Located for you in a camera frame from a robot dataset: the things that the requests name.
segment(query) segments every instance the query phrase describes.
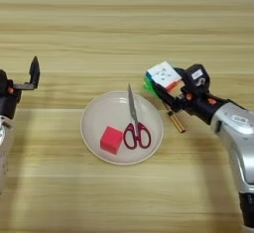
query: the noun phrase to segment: red sponge cube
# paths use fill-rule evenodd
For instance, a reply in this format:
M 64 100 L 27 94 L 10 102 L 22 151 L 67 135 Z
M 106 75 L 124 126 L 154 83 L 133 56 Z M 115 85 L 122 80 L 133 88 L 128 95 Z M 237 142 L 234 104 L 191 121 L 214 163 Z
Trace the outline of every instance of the red sponge cube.
M 108 126 L 100 139 L 100 148 L 116 155 L 122 139 L 123 133 L 121 131 Z

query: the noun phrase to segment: wood grain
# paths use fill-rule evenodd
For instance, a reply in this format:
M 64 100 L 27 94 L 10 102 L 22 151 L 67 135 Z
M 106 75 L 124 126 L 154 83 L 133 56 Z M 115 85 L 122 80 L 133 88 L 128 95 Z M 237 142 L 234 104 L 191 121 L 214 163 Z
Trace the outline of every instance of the wood grain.
M 0 199 L 0 232 L 239 233 L 225 149 L 181 113 L 180 135 L 143 88 L 163 60 L 202 62 L 211 91 L 254 110 L 254 0 L 0 0 L 0 67 L 40 88 L 24 92 Z M 94 97 L 128 83 L 160 111 L 165 137 L 148 161 L 108 165 L 83 144 L 79 119 Z

